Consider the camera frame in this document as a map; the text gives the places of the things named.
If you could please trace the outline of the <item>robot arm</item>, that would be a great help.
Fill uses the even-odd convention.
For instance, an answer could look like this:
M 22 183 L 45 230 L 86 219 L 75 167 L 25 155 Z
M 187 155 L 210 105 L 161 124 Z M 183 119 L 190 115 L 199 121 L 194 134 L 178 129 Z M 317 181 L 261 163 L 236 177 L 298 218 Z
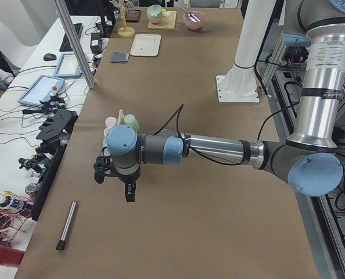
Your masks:
M 285 37 L 310 41 L 303 89 L 293 133 L 284 143 L 247 142 L 188 133 L 139 134 L 122 124 L 103 142 L 94 164 L 95 180 L 117 177 L 127 202 L 135 200 L 136 180 L 143 164 L 176 166 L 194 151 L 210 161 L 252 165 L 274 174 L 307 196 L 325 195 L 343 178 L 332 132 L 345 75 L 345 1 L 287 1 Z

